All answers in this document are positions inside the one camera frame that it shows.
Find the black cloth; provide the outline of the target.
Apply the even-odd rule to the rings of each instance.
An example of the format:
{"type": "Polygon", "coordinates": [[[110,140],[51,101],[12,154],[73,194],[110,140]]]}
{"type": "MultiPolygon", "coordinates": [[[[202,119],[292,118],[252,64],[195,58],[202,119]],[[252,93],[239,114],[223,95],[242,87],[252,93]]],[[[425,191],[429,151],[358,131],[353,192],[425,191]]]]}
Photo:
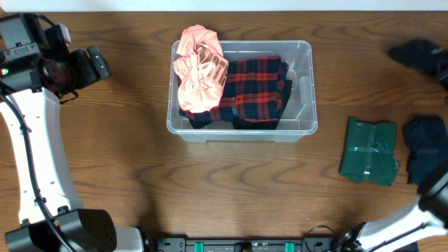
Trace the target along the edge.
{"type": "Polygon", "coordinates": [[[447,70],[447,49],[428,39],[413,39],[395,46],[388,51],[388,56],[430,76],[447,70]]]}

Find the dark navy cloth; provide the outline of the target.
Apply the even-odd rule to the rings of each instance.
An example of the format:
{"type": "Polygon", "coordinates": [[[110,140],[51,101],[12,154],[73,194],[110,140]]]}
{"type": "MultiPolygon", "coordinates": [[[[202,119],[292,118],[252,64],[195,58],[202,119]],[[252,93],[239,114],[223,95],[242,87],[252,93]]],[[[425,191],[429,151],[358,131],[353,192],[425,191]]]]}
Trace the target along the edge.
{"type": "Polygon", "coordinates": [[[447,129],[438,115],[416,115],[404,126],[403,134],[410,151],[408,183],[419,185],[447,160],[447,129]]]}

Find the pink printed shirt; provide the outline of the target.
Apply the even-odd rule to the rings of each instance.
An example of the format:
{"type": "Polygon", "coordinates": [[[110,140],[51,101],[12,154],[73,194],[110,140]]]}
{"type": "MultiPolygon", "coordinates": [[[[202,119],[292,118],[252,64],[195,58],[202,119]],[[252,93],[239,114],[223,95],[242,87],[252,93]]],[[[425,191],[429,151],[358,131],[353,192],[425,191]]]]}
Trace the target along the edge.
{"type": "Polygon", "coordinates": [[[185,29],[176,50],[174,72],[181,79],[178,101],[191,113],[210,111],[219,105],[229,63],[216,32],[194,25],[185,29]]]}

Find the dark green shirt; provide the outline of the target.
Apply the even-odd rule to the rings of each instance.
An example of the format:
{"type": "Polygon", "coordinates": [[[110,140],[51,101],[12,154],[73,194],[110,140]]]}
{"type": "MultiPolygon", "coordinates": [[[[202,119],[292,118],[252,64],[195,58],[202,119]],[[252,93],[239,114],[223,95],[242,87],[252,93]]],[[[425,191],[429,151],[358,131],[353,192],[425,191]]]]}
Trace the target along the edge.
{"type": "Polygon", "coordinates": [[[356,183],[391,186],[400,169],[394,157],[398,125],[350,117],[339,174],[356,183]]]}

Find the black garment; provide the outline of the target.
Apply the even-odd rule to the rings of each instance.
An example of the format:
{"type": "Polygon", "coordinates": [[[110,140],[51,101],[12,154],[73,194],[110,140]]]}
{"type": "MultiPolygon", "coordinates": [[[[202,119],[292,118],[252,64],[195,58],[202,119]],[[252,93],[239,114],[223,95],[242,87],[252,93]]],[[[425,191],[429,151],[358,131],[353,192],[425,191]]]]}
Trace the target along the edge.
{"type": "Polygon", "coordinates": [[[236,130],[274,130],[291,95],[291,80],[243,81],[227,83],[217,107],[202,113],[180,110],[193,128],[230,122],[236,130]]]}

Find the red navy plaid shirt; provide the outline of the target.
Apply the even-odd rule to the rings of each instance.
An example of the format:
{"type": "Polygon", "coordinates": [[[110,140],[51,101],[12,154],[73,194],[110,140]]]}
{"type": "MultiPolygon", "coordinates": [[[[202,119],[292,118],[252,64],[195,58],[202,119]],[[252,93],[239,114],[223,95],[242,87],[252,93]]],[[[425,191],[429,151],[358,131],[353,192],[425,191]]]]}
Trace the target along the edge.
{"type": "Polygon", "coordinates": [[[231,62],[223,96],[217,107],[202,113],[180,109],[195,122],[245,120],[251,123],[278,121],[291,95],[289,65],[279,56],[231,62]]]}

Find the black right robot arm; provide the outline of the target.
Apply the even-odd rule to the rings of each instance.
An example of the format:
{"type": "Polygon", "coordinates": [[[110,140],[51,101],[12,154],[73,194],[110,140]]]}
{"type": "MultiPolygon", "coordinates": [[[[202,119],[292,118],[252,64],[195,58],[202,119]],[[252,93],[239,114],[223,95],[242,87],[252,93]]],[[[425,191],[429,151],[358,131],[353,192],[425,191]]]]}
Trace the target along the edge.
{"type": "MultiPolygon", "coordinates": [[[[342,170],[351,177],[373,182],[384,168],[394,175],[393,156],[397,127],[350,118],[342,170]]],[[[447,234],[447,161],[443,160],[419,184],[413,202],[375,222],[362,223],[334,242],[333,251],[394,251],[432,236],[447,234]]]]}

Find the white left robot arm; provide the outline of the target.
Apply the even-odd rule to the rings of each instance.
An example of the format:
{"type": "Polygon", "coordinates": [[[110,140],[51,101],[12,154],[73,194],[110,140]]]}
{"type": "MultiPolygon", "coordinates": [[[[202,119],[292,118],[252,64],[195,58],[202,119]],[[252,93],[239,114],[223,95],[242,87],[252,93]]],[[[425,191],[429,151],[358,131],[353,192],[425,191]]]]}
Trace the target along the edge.
{"type": "Polygon", "coordinates": [[[62,134],[63,103],[110,76],[96,46],[70,51],[63,24],[43,15],[1,19],[1,114],[13,143],[20,183],[20,227],[7,232],[9,251],[144,251],[135,227],[86,209],[71,178],[62,134]]]}

